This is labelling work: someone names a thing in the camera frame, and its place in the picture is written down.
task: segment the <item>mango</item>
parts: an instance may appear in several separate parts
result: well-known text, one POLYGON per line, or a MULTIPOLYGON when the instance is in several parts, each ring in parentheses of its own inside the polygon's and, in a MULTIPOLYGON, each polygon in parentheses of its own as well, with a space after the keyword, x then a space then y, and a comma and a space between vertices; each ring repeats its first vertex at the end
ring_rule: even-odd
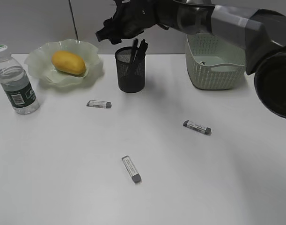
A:
POLYGON ((80 76, 86 71, 86 65, 79 55, 68 51, 57 51, 52 56, 52 63, 59 71, 80 76))

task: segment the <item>bottle cap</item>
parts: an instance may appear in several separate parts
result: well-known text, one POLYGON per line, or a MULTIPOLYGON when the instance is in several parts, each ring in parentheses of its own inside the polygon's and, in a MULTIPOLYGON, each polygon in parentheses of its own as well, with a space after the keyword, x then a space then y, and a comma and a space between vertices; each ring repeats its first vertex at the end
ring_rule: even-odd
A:
POLYGON ((7 45, 0 45, 0 58, 10 56, 11 53, 7 47, 7 45))

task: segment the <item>water bottle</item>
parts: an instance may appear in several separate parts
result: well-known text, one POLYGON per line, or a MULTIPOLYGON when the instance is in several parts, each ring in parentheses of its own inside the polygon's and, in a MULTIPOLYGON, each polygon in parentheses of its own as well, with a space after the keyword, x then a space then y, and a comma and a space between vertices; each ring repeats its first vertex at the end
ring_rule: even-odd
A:
POLYGON ((40 107, 25 70, 6 45, 0 45, 0 83, 17 113, 29 114, 40 107))

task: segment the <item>bottle label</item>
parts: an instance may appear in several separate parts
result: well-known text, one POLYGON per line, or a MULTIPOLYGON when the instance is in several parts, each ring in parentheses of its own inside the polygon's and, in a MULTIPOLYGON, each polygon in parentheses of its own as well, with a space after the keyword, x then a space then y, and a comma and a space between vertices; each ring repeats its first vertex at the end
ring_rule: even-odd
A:
POLYGON ((6 91, 8 99, 15 108, 24 108, 34 103, 36 95, 29 82, 25 88, 16 91, 6 91))

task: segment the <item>plastic basket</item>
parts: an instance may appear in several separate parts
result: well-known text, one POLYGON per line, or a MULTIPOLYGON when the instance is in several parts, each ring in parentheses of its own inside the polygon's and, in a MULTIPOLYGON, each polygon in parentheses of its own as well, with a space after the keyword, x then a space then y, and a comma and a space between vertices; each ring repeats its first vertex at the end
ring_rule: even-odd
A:
POLYGON ((202 90, 231 89, 245 72, 245 51, 211 34, 187 35, 185 57, 193 85, 202 90))

